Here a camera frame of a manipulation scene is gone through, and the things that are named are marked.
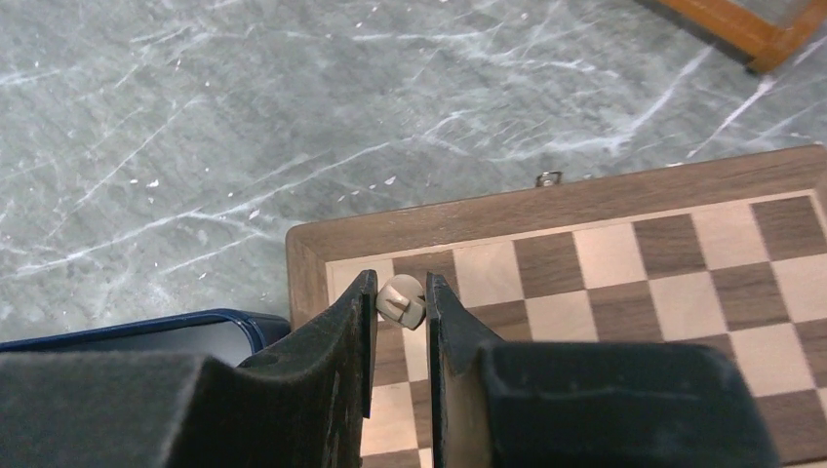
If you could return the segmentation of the light wooden knight piece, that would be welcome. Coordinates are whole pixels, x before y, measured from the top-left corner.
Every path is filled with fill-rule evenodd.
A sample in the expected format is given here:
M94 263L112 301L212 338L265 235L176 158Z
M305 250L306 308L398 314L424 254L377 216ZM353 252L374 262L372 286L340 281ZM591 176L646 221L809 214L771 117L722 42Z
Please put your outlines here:
M424 287L411 275L395 275L378 291L375 308L385 321L416 330L425 318Z

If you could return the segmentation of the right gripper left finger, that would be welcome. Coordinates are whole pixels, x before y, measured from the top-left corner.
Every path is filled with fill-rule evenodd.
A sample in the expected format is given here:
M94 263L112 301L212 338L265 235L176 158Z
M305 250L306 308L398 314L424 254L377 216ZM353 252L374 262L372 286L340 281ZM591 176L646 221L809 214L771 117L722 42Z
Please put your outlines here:
M358 467L377 275L232 367L174 352L5 353L5 467Z

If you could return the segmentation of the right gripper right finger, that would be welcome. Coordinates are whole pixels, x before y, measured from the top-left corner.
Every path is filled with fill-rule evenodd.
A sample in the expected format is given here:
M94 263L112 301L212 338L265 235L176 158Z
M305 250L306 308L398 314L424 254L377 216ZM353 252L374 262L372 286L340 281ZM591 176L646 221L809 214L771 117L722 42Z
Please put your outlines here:
M437 467L777 467L736 365L704 345L508 341L425 283Z

